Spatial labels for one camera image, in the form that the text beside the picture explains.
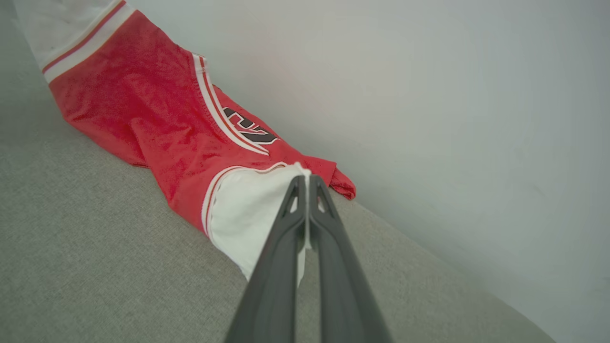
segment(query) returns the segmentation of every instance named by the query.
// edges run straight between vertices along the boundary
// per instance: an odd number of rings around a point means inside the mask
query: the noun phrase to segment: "white stripe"
[[[66,71],[93,55],[93,53],[101,48],[110,36],[112,36],[112,34],[114,34],[134,12],[135,8],[131,7],[129,4],[122,6],[121,9],[114,13],[114,15],[99,28],[95,35],[91,37],[85,45],[49,68],[49,70],[45,72],[46,82],[51,83],[57,76],[64,74]]]
[[[206,82],[208,87],[210,87],[210,91],[212,92],[212,100],[215,102],[216,106],[219,108],[219,110],[221,110],[223,107],[220,106],[220,101],[218,101],[218,97],[216,97],[216,91],[214,91],[214,85],[212,84],[212,81],[210,80],[210,73],[206,73]],[[247,139],[246,137],[244,137],[235,126],[232,125],[232,123],[229,121],[229,119],[227,118],[227,121],[229,122],[229,126],[230,129],[233,131],[233,133],[235,135],[240,135],[243,137],[243,139],[250,141],[249,139]],[[262,146],[253,143],[255,146],[257,146],[258,148],[262,149],[265,152],[269,152],[267,149],[263,148]]]
[[[211,232],[211,230],[208,229],[208,225],[212,219],[212,207],[214,206],[214,199],[212,198],[212,194],[216,193],[216,190],[218,190],[218,188],[220,187],[220,184],[223,182],[223,180],[227,176],[229,176],[231,173],[233,173],[237,170],[254,170],[259,173],[266,173],[279,166],[286,167],[288,165],[284,162],[278,162],[267,169],[255,169],[255,168],[242,167],[239,165],[233,165],[231,167],[222,169],[216,175],[214,175],[214,177],[210,181],[210,184],[207,187],[206,196],[203,199],[203,205],[201,206],[201,223],[203,224],[203,231],[208,236],[210,241],[212,241],[212,243],[213,243],[212,232]],[[210,211],[208,212],[207,205],[210,203],[210,201],[212,201],[212,206],[210,207]]]
[[[102,10],[97,15],[97,18],[93,22],[91,22],[91,24],[89,24],[89,26],[87,26],[87,28],[80,34],[80,36],[77,39],[75,39],[73,42],[66,45],[62,49],[58,49],[58,50],[50,53],[49,56],[41,63],[40,68],[46,67],[49,63],[55,61],[56,58],[65,54],[67,51],[70,51],[70,49],[72,49],[73,47],[77,46],[80,42],[82,42],[91,33],[91,31],[93,31],[95,29],[95,27],[99,24],[99,22],[104,20],[104,18],[108,15],[108,13],[112,12],[112,10],[115,9],[115,7],[119,3],[121,3],[121,1],[122,0],[113,0],[104,10]]]
[[[203,96],[203,100],[206,103],[206,107],[209,110],[210,114],[212,115],[212,118],[214,119],[214,121],[216,121],[216,124],[218,125],[218,127],[223,131],[224,134],[227,135],[227,137],[229,137],[229,139],[231,139],[233,142],[235,142],[235,144],[239,145],[240,147],[253,151],[255,153],[259,153],[261,155],[268,156],[269,154],[266,153],[267,150],[265,150],[265,151],[258,150],[255,147],[253,147],[249,144],[246,144],[246,142],[240,140],[233,133],[232,130],[235,130],[235,128],[233,127],[233,125],[231,125],[231,122],[229,122],[230,128],[224,123],[223,119],[220,117],[221,115],[224,115],[224,114],[221,114],[218,111],[216,111],[216,108],[214,108],[213,100],[206,90],[206,81],[203,78],[204,66],[201,65],[201,61],[199,60],[199,58],[200,58],[199,55],[193,54],[193,60],[195,61],[195,74],[197,75],[197,83],[199,84],[199,90],[201,91],[201,96]],[[212,87],[210,87],[210,89],[212,90],[212,94],[215,97],[216,94],[214,92],[214,89]]]

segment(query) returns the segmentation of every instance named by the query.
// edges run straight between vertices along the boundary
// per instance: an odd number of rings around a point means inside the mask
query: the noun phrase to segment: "white fabric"
[[[13,0],[40,69],[82,41],[120,0]]]
[[[311,175],[299,163],[271,171],[231,171],[212,200],[209,237],[241,269],[249,281],[269,235],[288,184],[298,175]],[[297,282],[305,270],[305,249],[298,255]]]

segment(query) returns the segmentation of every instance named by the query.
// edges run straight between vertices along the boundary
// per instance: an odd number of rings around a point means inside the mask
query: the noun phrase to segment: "gray couch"
[[[0,342],[221,342],[246,286],[169,210],[152,174],[66,124],[0,12]],[[551,342],[395,228],[334,193],[397,342]],[[319,331],[318,265],[298,289],[300,342]]]

